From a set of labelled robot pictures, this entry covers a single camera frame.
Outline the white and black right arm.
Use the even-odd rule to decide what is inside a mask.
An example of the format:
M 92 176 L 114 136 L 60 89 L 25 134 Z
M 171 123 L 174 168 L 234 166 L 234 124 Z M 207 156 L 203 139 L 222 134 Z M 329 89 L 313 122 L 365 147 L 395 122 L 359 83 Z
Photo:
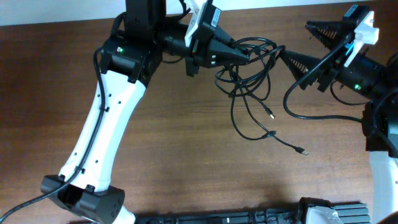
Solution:
M 366 151 L 373 172 L 373 214 L 364 204 L 332 205 L 327 200 L 301 198 L 296 223 L 397 223 L 397 55 L 381 65 L 359 51 L 365 44 L 374 45 L 379 29 L 373 26 L 373 13 L 360 18 L 344 17 L 341 21 L 308 21 L 305 26 L 329 49 L 323 58 L 285 50 L 282 60 L 296 82 L 283 99 L 285 111 L 306 120 L 343 119 L 348 116 L 305 116 L 287 106 L 291 92 L 299 86 L 318 82 L 325 91 L 335 82 L 368 99 L 361 123 L 366 137 Z

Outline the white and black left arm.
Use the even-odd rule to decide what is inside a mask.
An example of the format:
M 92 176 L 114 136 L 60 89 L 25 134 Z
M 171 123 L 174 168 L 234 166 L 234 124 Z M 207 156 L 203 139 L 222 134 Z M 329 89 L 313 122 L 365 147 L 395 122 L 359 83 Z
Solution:
M 80 137 L 57 175 L 41 191 L 60 208 L 95 223 L 134 223 L 124 190 L 111 185 L 114 159 L 129 119 L 162 62 L 163 54 L 185 59 L 187 75 L 201 67 L 246 63 L 248 57 L 218 24 L 211 1 L 184 1 L 188 24 L 166 15 L 164 1 L 127 1 L 109 38 L 95 52 L 96 95 Z

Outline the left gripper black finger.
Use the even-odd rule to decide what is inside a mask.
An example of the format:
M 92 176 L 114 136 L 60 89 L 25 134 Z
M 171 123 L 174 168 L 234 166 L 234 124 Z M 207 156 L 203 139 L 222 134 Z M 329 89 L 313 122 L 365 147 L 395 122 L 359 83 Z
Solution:
M 216 27 L 214 38 L 224 44 L 232 44 L 234 42 L 234 39 L 220 26 Z
M 205 67 L 212 68 L 227 64 L 242 64 L 249 62 L 249 57 L 239 50 L 211 39 L 205 51 Z

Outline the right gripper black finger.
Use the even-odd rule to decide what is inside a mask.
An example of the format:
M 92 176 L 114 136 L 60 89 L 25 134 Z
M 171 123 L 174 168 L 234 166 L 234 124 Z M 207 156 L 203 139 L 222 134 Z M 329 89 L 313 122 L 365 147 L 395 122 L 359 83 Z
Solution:
M 305 28 L 326 48 L 333 50 L 338 44 L 353 40 L 353 25 L 344 21 L 307 21 Z
M 288 69 L 292 72 L 292 75 L 297 81 L 304 77 L 321 61 L 320 58 L 300 54 L 289 50 L 283 50 L 280 53 L 280 58 L 286 64 Z

